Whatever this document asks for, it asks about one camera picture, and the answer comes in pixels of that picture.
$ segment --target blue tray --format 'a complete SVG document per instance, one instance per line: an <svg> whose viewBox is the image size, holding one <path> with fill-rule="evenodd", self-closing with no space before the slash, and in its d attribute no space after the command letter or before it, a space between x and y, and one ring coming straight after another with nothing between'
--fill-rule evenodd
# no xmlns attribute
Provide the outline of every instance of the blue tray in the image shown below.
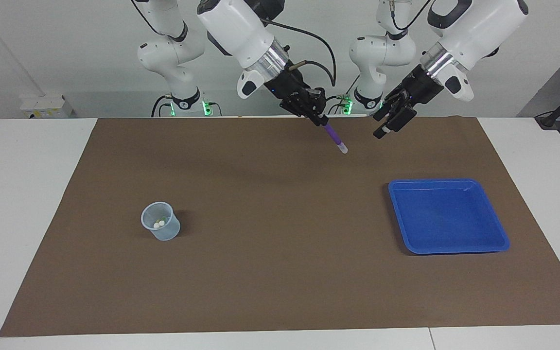
<svg viewBox="0 0 560 350"><path fill-rule="evenodd" d="M481 185L471 179L396 180L388 186L403 241L416 254L509 249Z"/></svg>

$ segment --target white table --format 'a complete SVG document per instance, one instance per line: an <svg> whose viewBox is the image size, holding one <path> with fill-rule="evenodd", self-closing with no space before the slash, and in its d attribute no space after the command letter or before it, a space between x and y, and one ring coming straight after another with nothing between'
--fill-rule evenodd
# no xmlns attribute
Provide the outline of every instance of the white table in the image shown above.
<svg viewBox="0 0 560 350"><path fill-rule="evenodd" d="M531 119L480 122L560 259L560 135ZM0 328L95 123L0 120ZM0 338L8 348L548 350L560 325Z"/></svg>

